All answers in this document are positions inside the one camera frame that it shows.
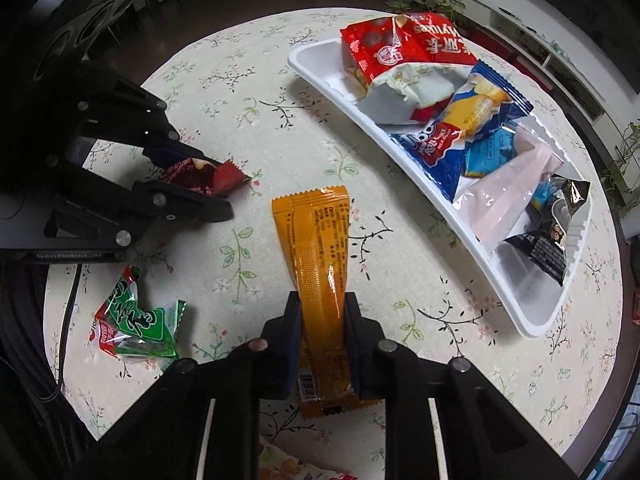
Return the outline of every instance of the green wrapper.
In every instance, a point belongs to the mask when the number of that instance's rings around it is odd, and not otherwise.
[[[186,302],[177,300],[151,311],[138,304],[140,269],[127,266],[95,314],[90,341],[116,356],[177,359],[175,332]]]

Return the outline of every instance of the white plastic tray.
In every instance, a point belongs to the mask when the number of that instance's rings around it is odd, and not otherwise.
[[[478,243],[471,229],[461,221],[458,212],[443,197],[440,189],[389,137],[391,133],[400,133],[401,129],[403,133],[409,133],[407,129],[411,128],[416,131],[418,126],[378,126],[358,110],[355,104],[363,97],[362,88],[345,71],[354,66],[354,63],[340,38],[300,46],[289,55],[289,64],[375,140],[433,203],[487,276],[518,331],[530,338],[543,335],[556,319],[574,280],[591,222],[591,199],[587,198],[569,226],[565,245],[567,269],[564,285],[560,286],[509,244],[501,243],[489,254]],[[532,126],[540,138],[546,140],[565,160],[559,174],[574,180],[584,180],[565,150],[533,114],[520,122]],[[458,193],[469,182],[471,179],[461,178]],[[511,235],[526,231],[532,220],[529,211],[523,213]]]

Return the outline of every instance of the round table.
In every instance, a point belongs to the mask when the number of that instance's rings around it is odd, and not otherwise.
[[[587,151],[558,105],[527,76],[469,43],[534,105],[591,182],[593,220],[569,299],[546,336],[520,337],[456,235],[399,168],[287,65],[303,43],[382,15],[309,9],[217,32],[182,49],[144,88],[167,103],[183,142],[233,158],[251,183],[233,193],[234,218],[198,230],[159,221],[129,263],[145,271],[145,304],[177,298],[188,309],[182,356],[224,357],[282,314],[294,288],[276,236],[271,200],[344,184],[352,199],[348,290],[388,338],[421,357],[470,358],[558,453],[580,431],[611,371],[620,332],[620,259],[607,200]],[[130,186],[156,173],[139,148],[99,141],[85,167]],[[100,437],[161,374],[155,361],[124,362],[88,343],[94,314],[122,265],[84,266],[67,346],[64,394]],[[44,310],[48,359],[57,362],[72,266],[51,266]],[[263,403],[261,432],[301,460],[383,478],[382,404],[311,422],[296,402]]]

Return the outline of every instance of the black snack packet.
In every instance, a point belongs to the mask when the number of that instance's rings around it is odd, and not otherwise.
[[[566,271],[566,232],[572,216],[587,200],[590,183],[558,175],[554,175],[551,181],[555,191],[549,196],[542,210],[542,220],[538,228],[507,238],[505,242],[525,253],[532,262],[562,286]]]

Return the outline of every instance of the red candy wrapper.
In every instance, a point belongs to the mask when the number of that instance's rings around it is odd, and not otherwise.
[[[476,64],[465,40],[440,14],[401,14],[340,31],[367,96],[361,111],[378,124],[427,123]]]
[[[210,196],[225,196],[250,177],[231,160],[214,166],[206,160],[186,158],[163,171],[158,180]]]

